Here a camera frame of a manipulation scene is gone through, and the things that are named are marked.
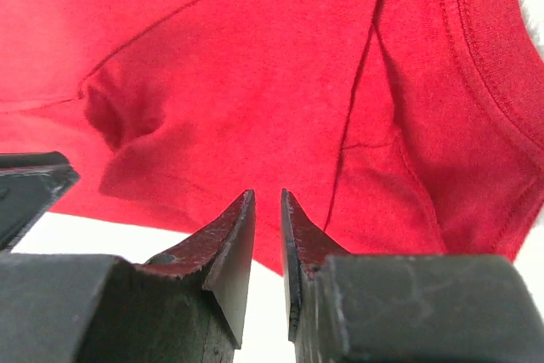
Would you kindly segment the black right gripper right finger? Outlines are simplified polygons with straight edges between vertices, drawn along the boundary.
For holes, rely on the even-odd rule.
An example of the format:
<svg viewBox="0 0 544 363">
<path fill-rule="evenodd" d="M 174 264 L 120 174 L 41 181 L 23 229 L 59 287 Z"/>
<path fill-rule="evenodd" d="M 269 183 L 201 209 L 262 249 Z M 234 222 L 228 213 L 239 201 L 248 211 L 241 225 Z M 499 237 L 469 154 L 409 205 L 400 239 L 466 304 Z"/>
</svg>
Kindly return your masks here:
<svg viewBox="0 0 544 363">
<path fill-rule="evenodd" d="M 299 362 L 540 362 L 543 320 L 493 255 L 355 255 L 281 193 L 288 338 Z"/>
</svg>

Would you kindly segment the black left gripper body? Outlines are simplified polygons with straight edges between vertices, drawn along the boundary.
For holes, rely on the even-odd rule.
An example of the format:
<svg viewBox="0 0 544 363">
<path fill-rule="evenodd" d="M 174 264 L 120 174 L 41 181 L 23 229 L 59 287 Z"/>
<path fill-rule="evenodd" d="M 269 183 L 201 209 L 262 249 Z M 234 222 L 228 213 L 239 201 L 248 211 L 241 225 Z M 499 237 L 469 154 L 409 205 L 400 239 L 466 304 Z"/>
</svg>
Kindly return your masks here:
<svg viewBox="0 0 544 363">
<path fill-rule="evenodd" d="M 10 252 L 80 175 L 58 151 L 1 155 L 1 250 Z"/>
</svg>

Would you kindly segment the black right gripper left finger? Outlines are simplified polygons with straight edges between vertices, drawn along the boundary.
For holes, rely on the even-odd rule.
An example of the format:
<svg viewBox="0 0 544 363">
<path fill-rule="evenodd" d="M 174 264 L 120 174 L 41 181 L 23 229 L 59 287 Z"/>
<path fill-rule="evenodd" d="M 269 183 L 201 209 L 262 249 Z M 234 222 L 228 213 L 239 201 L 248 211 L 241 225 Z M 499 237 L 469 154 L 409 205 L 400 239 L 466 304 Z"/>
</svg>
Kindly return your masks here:
<svg viewBox="0 0 544 363">
<path fill-rule="evenodd" d="M 2 361 L 232 361 L 254 231 L 255 196 L 246 190 L 144 264 L 104 254 L 3 254 Z"/>
</svg>

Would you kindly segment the red t shirt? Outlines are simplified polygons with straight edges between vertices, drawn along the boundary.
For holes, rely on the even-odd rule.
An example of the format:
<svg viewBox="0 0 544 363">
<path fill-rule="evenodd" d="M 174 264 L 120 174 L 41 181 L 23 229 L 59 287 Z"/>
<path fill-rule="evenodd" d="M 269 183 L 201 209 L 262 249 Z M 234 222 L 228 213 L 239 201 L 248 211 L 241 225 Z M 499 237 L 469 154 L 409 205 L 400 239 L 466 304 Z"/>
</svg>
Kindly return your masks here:
<svg viewBox="0 0 544 363">
<path fill-rule="evenodd" d="M 290 190 L 353 252 L 515 258 L 543 204 L 518 0 L 1 0 L 1 149 L 58 213 L 191 232 L 243 190 L 279 270 Z"/>
</svg>

